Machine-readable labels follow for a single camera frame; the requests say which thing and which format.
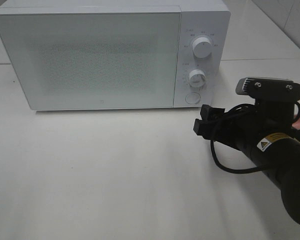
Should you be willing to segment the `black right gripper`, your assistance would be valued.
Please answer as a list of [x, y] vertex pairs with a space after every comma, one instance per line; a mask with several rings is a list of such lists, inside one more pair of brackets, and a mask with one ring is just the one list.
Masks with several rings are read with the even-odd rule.
[[242, 103], [226, 112], [224, 108], [203, 104], [200, 116], [194, 121], [193, 131], [209, 139], [212, 150], [215, 142], [238, 150], [240, 143], [252, 145], [265, 134], [289, 131], [294, 122], [294, 106]]

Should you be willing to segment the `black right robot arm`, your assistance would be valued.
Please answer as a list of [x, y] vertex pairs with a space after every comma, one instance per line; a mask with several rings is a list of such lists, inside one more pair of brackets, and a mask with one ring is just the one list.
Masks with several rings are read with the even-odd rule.
[[[300, 140], [298, 130], [292, 127], [293, 111], [284, 109], [288, 115], [275, 121], [267, 107], [258, 103], [242, 103], [229, 111], [204, 104], [193, 130], [210, 141], [212, 159], [221, 170], [237, 175], [263, 172], [279, 188], [288, 215], [300, 225]], [[216, 142], [242, 152], [254, 167], [223, 165], [216, 154]]]

